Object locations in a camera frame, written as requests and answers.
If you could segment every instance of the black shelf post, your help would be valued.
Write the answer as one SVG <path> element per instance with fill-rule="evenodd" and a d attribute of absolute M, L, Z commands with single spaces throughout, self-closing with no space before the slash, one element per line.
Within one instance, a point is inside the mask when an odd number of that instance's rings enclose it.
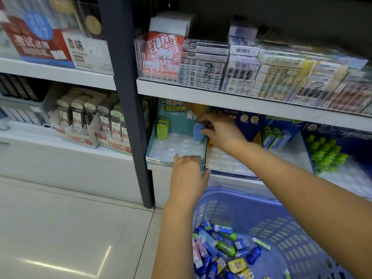
<path fill-rule="evenodd" d="M 146 165 L 147 138 L 141 96 L 137 93 L 138 77 L 135 48 L 133 0 L 98 0 L 103 30 L 109 47 L 114 80 L 127 123 L 134 166 L 143 205 L 154 204 L 152 176 Z"/>

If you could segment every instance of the person's left hand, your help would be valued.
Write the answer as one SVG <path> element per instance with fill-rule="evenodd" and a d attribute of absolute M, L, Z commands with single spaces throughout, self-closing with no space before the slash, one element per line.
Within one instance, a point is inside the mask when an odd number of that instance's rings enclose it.
<path fill-rule="evenodd" d="M 200 156 L 174 155 L 170 193 L 165 207 L 193 211 L 208 185 L 210 170 L 200 172 Z"/>

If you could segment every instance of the pile of erasers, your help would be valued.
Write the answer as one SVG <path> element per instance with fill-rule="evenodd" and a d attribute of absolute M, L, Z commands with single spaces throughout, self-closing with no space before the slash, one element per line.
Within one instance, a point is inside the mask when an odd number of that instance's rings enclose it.
<path fill-rule="evenodd" d="M 271 249 L 256 238 L 237 240 L 231 227 L 211 225 L 206 217 L 192 235 L 192 248 L 196 279 L 253 279 L 247 264 L 256 262 L 262 248 Z"/>

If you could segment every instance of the forearm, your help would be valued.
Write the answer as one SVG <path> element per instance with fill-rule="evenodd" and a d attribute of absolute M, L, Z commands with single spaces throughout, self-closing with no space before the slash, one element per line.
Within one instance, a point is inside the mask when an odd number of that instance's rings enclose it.
<path fill-rule="evenodd" d="M 192 214 L 193 208 L 183 210 L 176 205 L 165 206 L 151 279 L 195 277 L 191 241 Z"/>
<path fill-rule="evenodd" d="M 369 201 L 287 163 L 256 144 L 239 144 L 231 154 L 256 173 L 302 228 L 349 272 L 357 278 L 370 276 Z"/>

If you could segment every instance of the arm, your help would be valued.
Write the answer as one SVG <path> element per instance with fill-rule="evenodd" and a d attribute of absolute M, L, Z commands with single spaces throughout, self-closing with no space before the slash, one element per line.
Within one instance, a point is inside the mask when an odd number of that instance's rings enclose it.
<path fill-rule="evenodd" d="M 200 120 L 210 128 L 201 132 L 256 173 L 330 256 L 354 277 L 371 277 L 371 202 L 247 142 L 226 115 L 208 113 Z"/>
<path fill-rule="evenodd" d="M 160 237 L 151 279 L 195 278 L 192 254 L 192 215 L 207 188 L 209 170 L 200 173 L 196 156 L 174 156 L 170 194 L 163 209 Z"/>

